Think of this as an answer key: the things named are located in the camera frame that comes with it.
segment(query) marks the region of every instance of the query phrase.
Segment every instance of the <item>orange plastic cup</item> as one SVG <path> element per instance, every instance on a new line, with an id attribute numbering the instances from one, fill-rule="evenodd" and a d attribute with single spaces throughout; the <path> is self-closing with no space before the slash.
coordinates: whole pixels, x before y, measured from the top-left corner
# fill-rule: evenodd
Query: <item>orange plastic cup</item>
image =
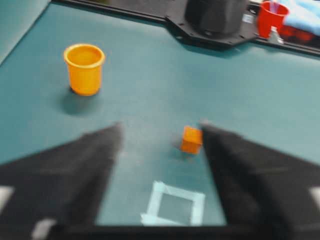
<path id="1" fill-rule="evenodd" d="M 72 90 L 82 96 L 96 94 L 101 87 L 102 65 L 106 59 L 103 51 L 94 45 L 80 43 L 68 47 L 63 56 Z"/>

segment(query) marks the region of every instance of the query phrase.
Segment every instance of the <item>orange cube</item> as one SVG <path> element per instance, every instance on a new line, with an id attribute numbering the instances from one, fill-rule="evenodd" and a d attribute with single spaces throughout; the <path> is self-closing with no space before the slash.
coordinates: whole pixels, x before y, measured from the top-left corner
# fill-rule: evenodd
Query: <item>orange cube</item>
<path id="1" fill-rule="evenodd" d="M 202 131 L 190 126 L 185 126 L 182 137 L 181 151 L 197 154 L 202 145 Z"/>

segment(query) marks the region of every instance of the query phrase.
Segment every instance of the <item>teal table surface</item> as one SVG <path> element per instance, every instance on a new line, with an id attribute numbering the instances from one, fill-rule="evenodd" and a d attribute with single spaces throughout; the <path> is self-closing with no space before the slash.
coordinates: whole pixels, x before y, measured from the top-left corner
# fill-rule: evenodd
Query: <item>teal table surface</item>
<path id="1" fill-rule="evenodd" d="M 95 96 L 69 90 L 63 51 L 75 43 L 107 54 Z M 183 45 L 162 25 L 51 3 L 0 66 L 0 163 L 121 121 L 124 148 L 97 224 L 140 225 L 161 181 L 204 193 L 203 224 L 224 225 L 203 150 L 185 159 L 173 136 L 207 119 L 320 163 L 319 67 L 316 57 L 253 43 L 225 52 Z M 163 217 L 188 219 L 187 203 L 164 201 Z"/>
<path id="2" fill-rule="evenodd" d="M 46 9 L 50 0 L 0 1 L 0 65 Z"/>

